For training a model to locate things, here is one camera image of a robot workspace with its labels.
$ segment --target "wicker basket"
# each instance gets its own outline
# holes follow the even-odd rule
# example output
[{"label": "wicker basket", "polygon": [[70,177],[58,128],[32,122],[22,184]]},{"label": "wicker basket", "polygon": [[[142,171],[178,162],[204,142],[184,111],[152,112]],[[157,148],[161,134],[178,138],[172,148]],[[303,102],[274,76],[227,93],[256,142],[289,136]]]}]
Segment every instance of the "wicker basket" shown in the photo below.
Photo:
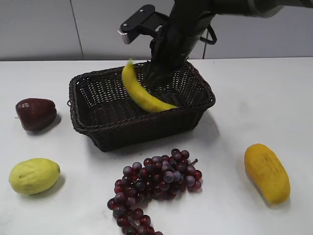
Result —
[{"label": "wicker basket", "polygon": [[[140,82],[146,63],[134,65]],[[119,67],[84,73],[74,77],[69,84],[73,127],[90,137],[102,151],[191,130],[198,125],[203,113],[215,104],[208,83],[186,62],[165,88],[148,90],[178,108],[147,113],[128,96],[121,80],[122,70],[123,67]]]}]

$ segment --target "red apple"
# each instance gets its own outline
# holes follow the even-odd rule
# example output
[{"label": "red apple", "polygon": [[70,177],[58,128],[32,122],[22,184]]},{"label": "red apple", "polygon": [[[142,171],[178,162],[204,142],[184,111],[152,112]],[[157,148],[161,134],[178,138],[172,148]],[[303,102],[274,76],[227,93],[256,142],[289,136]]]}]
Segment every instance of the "red apple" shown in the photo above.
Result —
[{"label": "red apple", "polygon": [[17,103],[15,109],[25,131],[40,131],[57,116],[55,104],[49,99],[24,99]]}]

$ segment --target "yellow banana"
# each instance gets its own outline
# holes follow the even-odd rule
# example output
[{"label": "yellow banana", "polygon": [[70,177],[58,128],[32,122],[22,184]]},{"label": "yellow banana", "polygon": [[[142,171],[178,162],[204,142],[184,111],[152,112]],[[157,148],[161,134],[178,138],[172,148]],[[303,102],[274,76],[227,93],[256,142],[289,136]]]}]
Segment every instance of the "yellow banana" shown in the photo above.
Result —
[{"label": "yellow banana", "polygon": [[123,85],[131,99],[143,110],[156,113],[177,108],[174,105],[165,103],[150,95],[138,82],[134,71],[134,66],[130,60],[122,71]]}]

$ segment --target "grape bunch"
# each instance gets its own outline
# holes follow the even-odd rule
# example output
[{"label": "grape bunch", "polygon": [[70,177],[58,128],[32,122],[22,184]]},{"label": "grape bunch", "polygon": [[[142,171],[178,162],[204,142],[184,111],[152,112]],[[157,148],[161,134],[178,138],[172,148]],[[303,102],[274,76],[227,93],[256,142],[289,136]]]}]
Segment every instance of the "grape bunch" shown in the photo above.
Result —
[{"label": "grape bunch", "polygon": [[196,192],[201,188],[202,173],[189,162],[189,152],[173,149],[168,155],[146,158],[144,167],[139,162],[123,169],[123,177],[115,182],[115,197],[108,201],[117,225],[125,235],[163,235],[155,232],[151,218],[136,205],[151,199],[173,199],[186,189]]}]

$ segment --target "table surface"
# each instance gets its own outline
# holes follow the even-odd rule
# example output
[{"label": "table surface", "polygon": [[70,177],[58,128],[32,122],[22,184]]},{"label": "table surface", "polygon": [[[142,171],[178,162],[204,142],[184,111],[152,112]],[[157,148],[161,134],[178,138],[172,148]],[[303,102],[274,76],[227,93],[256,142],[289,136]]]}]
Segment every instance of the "table surface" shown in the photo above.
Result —
[{"label": "table surface", "polygon": [[[73,130],[72,77],[125,61],[0,62],[1,235],[121,235],[107,209],[122,169],[146,157],[188,149],[203,172],[201,193],[144,208],[164,235],[309,235],[313,229],[313,58],[193,60],[216,104],[191,132],[103,153]],[[28,97],[56,103],[61,122],[26,133],[15,104]],[[244,153],[271,148],[291,182],[290,200],[268,207],[245,174]],[[13,166],[31,158],[56,161],[62,175],[46,192],[25,196],[8,182]]]}]

